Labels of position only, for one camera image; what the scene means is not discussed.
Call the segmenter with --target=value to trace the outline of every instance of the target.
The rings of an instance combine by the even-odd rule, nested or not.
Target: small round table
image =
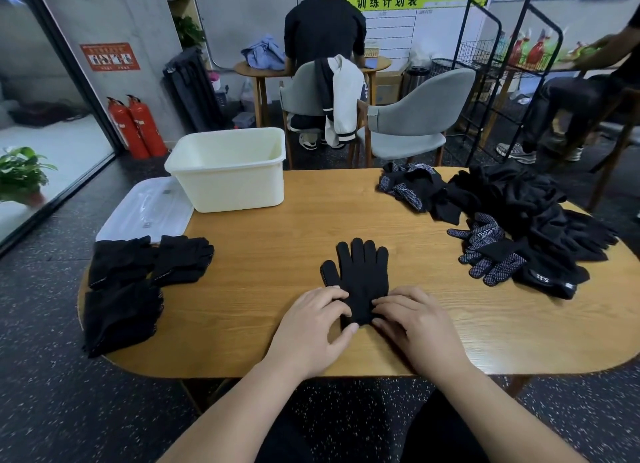
[[[376,72],[388,69],[391,66],[391,59],[378,57],[378,66],[375,69],[361,69],[369,84],[369,103],[376,105]],[[269,110],[267,99],[267,87],[265,79],[289,77],[285,71],[271,71],[265,69],[254,69],[246,62],[236,63],[234,70],[244,77],[253,78],[253,103],[255,105],[255,125],[263,127],[269,125]]]

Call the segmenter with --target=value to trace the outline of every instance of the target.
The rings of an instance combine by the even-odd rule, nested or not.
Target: white plastic basin
[[[178,141],[164,169],[198,212],[281,204],[284,131],[278,127],[194,133]]]

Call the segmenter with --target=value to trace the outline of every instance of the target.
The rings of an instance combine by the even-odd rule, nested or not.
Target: jeans
[[[312,463],[314,458],[304,436],[283,411],[265,437],[255,461]],[[437,389],[413,419],[400,459],[401,463],[425,461],[489,463],[471,430]]]
[[[608,99],[620,93],[624,84],[613,76],[589,79],[558,77],[550,79],[540,95],[533,100],[523,125],[523,147],[534,151],[560,109],[573,113],[567,140],[574,141],[587,132],[590,121],[601,111]]]

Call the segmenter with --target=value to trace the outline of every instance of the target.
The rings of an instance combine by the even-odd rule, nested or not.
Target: black t-shirt
[[[364,15],[347,0],[304,0],[284,21],[284,51],[295,68],[316,58],[364,55]]]
[[[640,6],[638,6],[631,20],[629,20],[629,26],[631,28],[640,28]],[[612,75],[629,84],[640,84],[640,44],[636,45],[629,58]]]

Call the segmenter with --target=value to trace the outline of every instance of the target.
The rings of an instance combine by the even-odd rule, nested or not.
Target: cardboard box
[[[376,74],[376,104],[393,104],[400,97],[402,71],[378,72]]]

